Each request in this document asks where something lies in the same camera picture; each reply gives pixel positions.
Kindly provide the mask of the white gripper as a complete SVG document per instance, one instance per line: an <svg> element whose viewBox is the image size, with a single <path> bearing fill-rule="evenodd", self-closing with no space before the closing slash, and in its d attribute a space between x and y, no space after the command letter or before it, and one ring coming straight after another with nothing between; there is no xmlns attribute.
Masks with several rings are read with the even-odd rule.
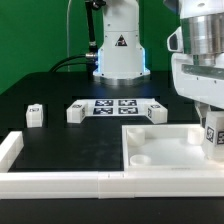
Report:
<svg viewBox="0 0 224 224"><path fill-rule="evenodd" d="M193 57L183 52L181 27L168 37L167 48L172 52L174 87L180 96L198 101L196 111L205 127L209 105L224 109L224 53L215 56L215 66L194 65Z"/></svg>

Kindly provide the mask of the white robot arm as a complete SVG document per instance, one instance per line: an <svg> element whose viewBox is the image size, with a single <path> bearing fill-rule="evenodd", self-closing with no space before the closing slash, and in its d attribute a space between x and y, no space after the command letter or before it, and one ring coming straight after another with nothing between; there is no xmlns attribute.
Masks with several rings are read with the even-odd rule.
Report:
<svg viewBox="0 0 224 224"><path fill-rule="evenodd" d="M146 77L145 49L139 40L139 0L87 0L103 11L104 42L93 54L93 77L129 85ZM177 93L195 101L200 122L224 127L224 0L163 0L179 15L167 38Z"/></svg>

